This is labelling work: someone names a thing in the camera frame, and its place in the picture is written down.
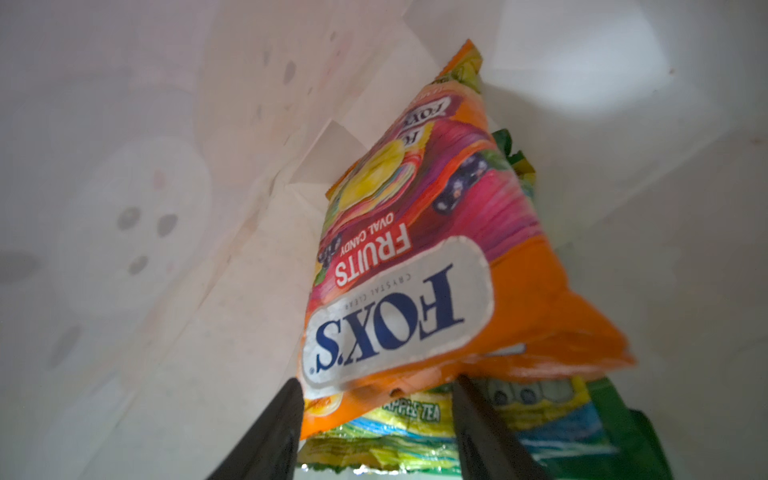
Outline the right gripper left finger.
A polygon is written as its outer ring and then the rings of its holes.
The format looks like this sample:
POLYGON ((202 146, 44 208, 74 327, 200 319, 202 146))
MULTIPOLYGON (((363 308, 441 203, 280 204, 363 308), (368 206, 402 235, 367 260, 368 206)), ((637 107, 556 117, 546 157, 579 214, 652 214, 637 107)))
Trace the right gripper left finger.
POLYGON ((303 412, 301 384, 289 378, 208 479, 293 479, 303 412))

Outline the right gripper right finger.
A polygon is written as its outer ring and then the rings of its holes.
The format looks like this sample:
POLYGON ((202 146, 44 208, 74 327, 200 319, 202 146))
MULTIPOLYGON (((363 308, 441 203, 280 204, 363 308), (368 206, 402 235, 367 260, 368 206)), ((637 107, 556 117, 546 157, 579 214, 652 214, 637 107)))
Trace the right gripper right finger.
POLYGON ((549 478, 464 375, 453 383, 452 413, 463 479, 549 478))

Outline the orange fruits candy bag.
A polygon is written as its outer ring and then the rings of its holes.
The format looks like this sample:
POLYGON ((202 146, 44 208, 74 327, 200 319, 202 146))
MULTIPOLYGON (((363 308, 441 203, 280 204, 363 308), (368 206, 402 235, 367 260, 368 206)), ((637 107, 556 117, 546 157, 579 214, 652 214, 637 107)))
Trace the orange fruits candy bag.
POLYGON ((471 42, 327 192, 301 339, 310 438, 460 375, 590 376, 633 364, 569 286, 536 172, 493 133, 471 42))

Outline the white patterned paper bag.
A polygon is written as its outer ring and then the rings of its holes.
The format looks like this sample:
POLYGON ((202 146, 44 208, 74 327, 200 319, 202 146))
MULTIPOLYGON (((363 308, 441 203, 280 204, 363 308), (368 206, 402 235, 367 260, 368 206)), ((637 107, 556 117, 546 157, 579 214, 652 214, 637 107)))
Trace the white patterned paper bag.
POLYGON ((3 2, 2 477, 207 477, 295 373, 325 190, 466 40, 674 476, 765 478, 763 1, 3 2))

